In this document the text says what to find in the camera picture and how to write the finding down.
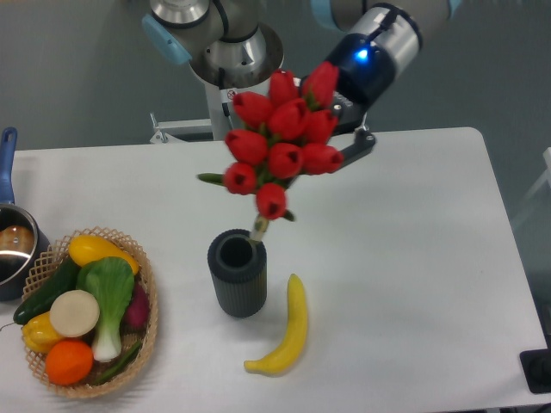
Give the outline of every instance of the bok choy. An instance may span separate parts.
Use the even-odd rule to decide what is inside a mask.
[[[127,261],[106,257],[86,265],[77,287],[92,294],[100,306],[100,318],[92,343],[94,359],[111,361],[121,353],[121,320],[132,298],[134,276]]]

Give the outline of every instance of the gray wall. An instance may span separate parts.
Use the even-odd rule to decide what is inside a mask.
[[[299,76],[341,37],[316,24],[308,1],[263,4],[285,67]],[[0,127],[19,129],[19,149],[147,144],[151,111],[207,117],[189,68],[165,62],[143,35],[147,10],[146,0],[0,0]],[[551,146],[550,23],[549,0],[465,0],[371,109],[372,129],[479,129],[512,216]],[[539,211],[517,233],[541,302],[551,300],[549,215]]]

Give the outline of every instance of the green cucumber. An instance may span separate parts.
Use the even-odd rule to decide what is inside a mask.
[[[53,301],[61,294],[74,290],[80,267],[67,256],[53,275],[44,281],[28,299],[17,307],[14,313],[14,322],[25,325],[31,318],[50,311]]]

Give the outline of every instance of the yellow bell pepper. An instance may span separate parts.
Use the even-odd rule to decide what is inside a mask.
[[[50,323],[50,312],[40,314],[26,323],[23,328],[23,340],[35,353],[48,353],[64,337],[53,329]]]

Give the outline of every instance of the blue light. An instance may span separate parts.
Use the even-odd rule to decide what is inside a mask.
[[[358,63],[367,62],[368,59],[369,59],[368,49],[362,49],[359,52],[356,52],[354,57],[356,58],[356,62],[358,62]]]

